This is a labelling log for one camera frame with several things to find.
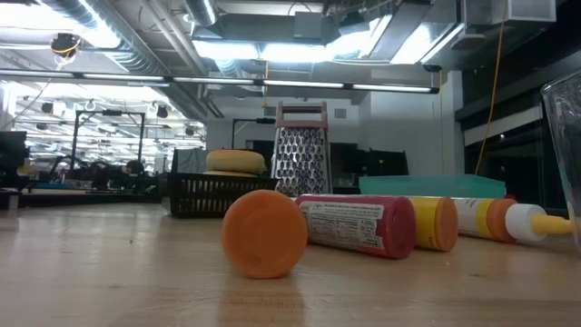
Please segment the grater handle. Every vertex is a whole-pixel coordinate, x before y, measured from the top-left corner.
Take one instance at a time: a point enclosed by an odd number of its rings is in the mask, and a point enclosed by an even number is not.
[[[320,114],[320,120],[285,120],[284,114]],[[319,127],[328,128],[327,102],[317,105],[283,104],[279,102],[277,109],[277,127]]]

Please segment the lid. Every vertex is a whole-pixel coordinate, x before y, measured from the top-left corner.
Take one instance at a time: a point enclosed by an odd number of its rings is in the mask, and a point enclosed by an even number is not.
[[[385,228],[380,233],[386,253],[395,259],[407,258],[416,244],[416,212],[411,201],[395,198],[386,206],[382,221]]]
[[[514,243],[516,240],[510,236],[507,230],[507,211],[513,204],[517,204],[512,199],[499,199],[493,201],[487,211],[488,231],[495,238],[506,243]]]
[[[547,214],[545,210],[534,204],[513,204],[507,210],[507,230],[510,236],[519,241],[540,242],[547,236],[545,233],[535,233],[533,217],[537,214]]]
[[[282,193],[247,193],[231,205],[222,222],[226,257],[252,278],[282,276],[299,261],[306,246],[305,218]]]
[[[458,240],[458,210],[452,199],[439,199],[434,216],[434,229],[438,249],[452,251]]]

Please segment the yellow sponge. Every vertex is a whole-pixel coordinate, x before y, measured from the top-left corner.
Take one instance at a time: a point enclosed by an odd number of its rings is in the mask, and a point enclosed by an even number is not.
[[[264,157],[251,151],[217,150],[206,156],[208,171],[261,174],[266,170]]]
[[[220,172],[220,171],[208,171],[204,174],[216,174],[216,175],[222,175],[222,176],[238,176],[238,177],[254,177],[254,178],[257,177],[255,174],[251,174],[251,173]]]

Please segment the teal box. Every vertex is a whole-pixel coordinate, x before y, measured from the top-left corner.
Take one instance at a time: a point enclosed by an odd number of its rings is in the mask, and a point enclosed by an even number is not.
[[[476,175],[364,176],[361,194],[502,198],[504,182]]]

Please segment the wall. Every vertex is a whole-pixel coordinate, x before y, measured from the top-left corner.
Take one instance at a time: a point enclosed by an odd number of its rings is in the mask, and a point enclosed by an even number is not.
[[[10,84],[0,84],[0,131],[10,131],[15,116],[16,96]]]
[[[269,106],[279,101],[302,103],[295,98],[269,98]],[[310,99],[309,103],[322,99]],[[359,149],[405,151],[410,174],[464,173],[464,139],[454,113],[462,107],[462,76],[449,72],[439,94],[369,93],[359,107],[347,99],[328,99],[330,142],[357,144]],[[225,119],[208,122],[206,147],[209,150],[231,147],[232,118],[263,117],[261,98],[236,100],[216,97],[214,102]],[[347,119],[334,118],[335,108],[346,108]],[[271,141],[273,125],[247,124],[236,135],[235,148],[245,148],[246,141]]]
[[[454,112],[461,74],[450,72],[439,94],[370,93],[359,105],[358,147],[405,151],[409,173],[464,173],[464,145]]]
[[[327,101],[329,111],[329,141],[332,143],[358,142],[358,110],[356,105],[351,105],[349,99],[309,99],[308,104],[316,104]],[[285,104],[306,104],[301,99],[295,98],[268,98],[269,106],[276,106],[279,101]],[[237,100],[229,97],[214,97],[214,102],[224,113],[225,118],[213,119],[207,123],[206,148],[208,150],[230,149],[231,129],[233,118],[261,118],[264,116],[262,98],[246,98]],[[347,109],[347,119],[337,119],[334,116],[336,108]],[[313,119],[313,115],[294,115],[295,119]],[[236,124],[236,130],[244,126],[243,122]],[[234,147],[243,149],[246,141],[272,141],[274,139],[274,125],[249,123],[242,128],[235,137]]]

